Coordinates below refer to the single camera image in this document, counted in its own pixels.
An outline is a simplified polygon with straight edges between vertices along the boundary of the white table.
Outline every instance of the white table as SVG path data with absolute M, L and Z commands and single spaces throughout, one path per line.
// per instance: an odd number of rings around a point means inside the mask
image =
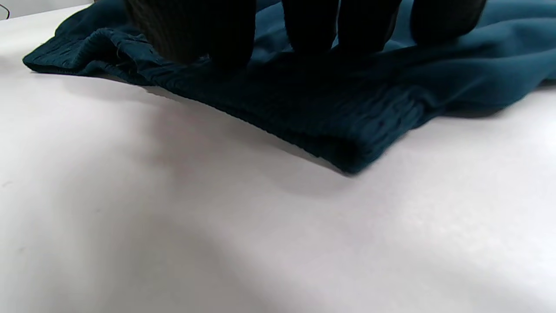
M 355 179 L 208 106 L 31 73 L 0 22 L 0 312 L 556 311 L 556 90 Z

